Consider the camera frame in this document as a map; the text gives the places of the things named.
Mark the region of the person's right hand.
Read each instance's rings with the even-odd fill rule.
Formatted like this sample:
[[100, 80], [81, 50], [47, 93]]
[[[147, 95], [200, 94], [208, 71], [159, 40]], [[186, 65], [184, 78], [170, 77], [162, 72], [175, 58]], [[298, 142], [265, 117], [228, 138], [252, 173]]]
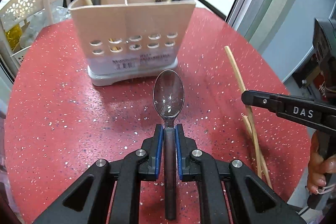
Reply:
[[310, 159], [308, 164], [307, 189], [318, 194], [318, 188], [326, 186], [325, 173], [335, 173], [335, 155], [324, 160], [318, 153], [319, 141], [315, 131], [311, 138]]

